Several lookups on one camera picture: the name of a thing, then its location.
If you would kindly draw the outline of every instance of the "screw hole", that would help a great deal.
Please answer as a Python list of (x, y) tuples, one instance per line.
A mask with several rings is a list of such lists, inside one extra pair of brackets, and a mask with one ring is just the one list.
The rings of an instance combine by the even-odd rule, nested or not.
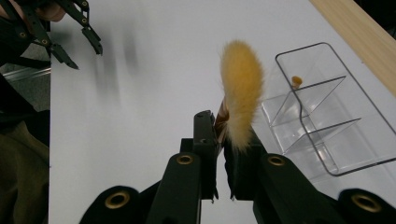
[(130, 200), (129, 193), (125, 190), (111, 194), (106, 198), (105, 206), (109, 209), (117, 209), (123, 207)]
[(371, 213), (377, 213), (382, 210), (381, 205), (376, 200), (364, 194), (352, 195), (352, 202), (356, 204), (359, 208)]
[(182, 165), (188, 165), (193, 162), (193, 158), (188, 155), (182, 155), (177, 157), (177, 163), (182, 164)]
[(282, 158), (278, 157), (278, 156), (272, 156), (268, 158), (268, 161), (276, 166), (282, 166), (285, 164), (285, 160), (283, 160)]

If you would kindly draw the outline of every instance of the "fluffy yellow object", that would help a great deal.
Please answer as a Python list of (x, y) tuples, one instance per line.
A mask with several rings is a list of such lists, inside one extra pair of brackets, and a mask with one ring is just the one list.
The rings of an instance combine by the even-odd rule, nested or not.
[(230, 115), (226, 121), (226, 135), (233, 148), (244, 151), (251, 138), (251, 122), (262, 96), (262, 65), (248, 44), (235, 40), (224, 48), (220, 72)]

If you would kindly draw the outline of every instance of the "wooden board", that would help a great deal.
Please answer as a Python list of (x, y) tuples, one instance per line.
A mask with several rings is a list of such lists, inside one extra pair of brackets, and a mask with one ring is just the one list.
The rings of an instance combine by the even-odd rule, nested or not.
[(396, 40), (353, 0), (310, 1), (396, 96)]

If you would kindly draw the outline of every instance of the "transparent divider box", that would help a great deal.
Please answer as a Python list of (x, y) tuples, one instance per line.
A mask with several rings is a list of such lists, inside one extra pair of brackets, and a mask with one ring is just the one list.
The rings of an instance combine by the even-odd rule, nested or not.
[(276, 56), (262, 110), (280, 152), (311, 180), (395, 161), (396, 132), (329, 44)]

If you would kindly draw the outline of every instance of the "robotic hand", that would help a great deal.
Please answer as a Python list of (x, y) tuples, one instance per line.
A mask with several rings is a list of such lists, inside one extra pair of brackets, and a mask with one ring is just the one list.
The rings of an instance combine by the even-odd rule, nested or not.
[(0, 0), (0, 5), (8, 14), (9, 20), (13, 23), (16, 35), (20, 40), (30, 41), (48, 49), (60, 63), (66, 63), (69, 67), (78, 69), (78, 66), (70, 59), (61, 45), (51, 41), (43, 27), (41, 20), (36, 15), (36, 9), (44, 7), (50, 3), (56, 3), (64, 12), (83, 28), (82, 33), (90, 41), (96, 54), (102, 54), (103, 48), (100, 44), (100, 37), (90, 26), (90, 7), (85, 0), (15, 0), (21, 7), (21, 11), (26, 17), (23, 21), (17, 10), (8, 0)]

